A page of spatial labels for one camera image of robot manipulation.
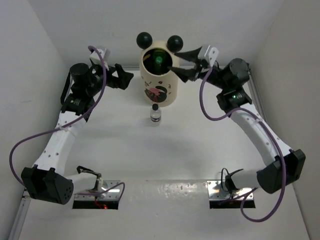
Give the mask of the green plastic bottle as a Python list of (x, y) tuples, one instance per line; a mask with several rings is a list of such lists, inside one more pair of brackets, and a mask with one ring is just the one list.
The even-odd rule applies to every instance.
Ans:
[(158, 75), (162, 73), (162, 63), (166, 59), (166, 52), (163, 49), (154, 49), (152, 52), (152, 66)]

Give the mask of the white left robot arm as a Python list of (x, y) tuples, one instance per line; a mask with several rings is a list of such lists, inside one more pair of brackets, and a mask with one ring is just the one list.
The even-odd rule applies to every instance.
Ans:
[(65, 166), (77, 135), (88, 122), (94, 97), (105, 87), (125, 90), (134, 74), (124, 71), (120, 64), (103, 69), (98, 64), (77, 63), (69, 69), (61, 94), (61, 109), (54, 132), (44, 151), (32, 167), (21, 173), (23, 184), (32, 199), (67, 204), (73, 195), (102, 199), (118, 184), (103, 188), (102, 175), (78, 166), (77, 173), (65, 175)]

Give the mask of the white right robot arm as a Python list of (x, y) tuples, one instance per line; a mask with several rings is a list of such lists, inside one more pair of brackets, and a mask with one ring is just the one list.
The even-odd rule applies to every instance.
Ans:
[(263, 189), (269, 194), (285, 188), (300, 178), (306, 156), (302, 150), (294, 150), (281, 140), (259, 115), (243, 85), (250, 80), (248, 63), (241, 58), (232, 59), (224, 68), (216, 63), (219, 51), (204, 45), (175, 56), (194, 63), (192, 69), (171, 67), (184, 83), (202, 80), (199, 91), (200, 108), (204, 109), (205, 83), (219, 89), (216, 98), (224, 111), (223, 118), (230, 118), (247, 135), (260, 153), (265, 167), (260, 170), (238, 169), (225, 176), (224, 185), (229, 194), (243, 188)]

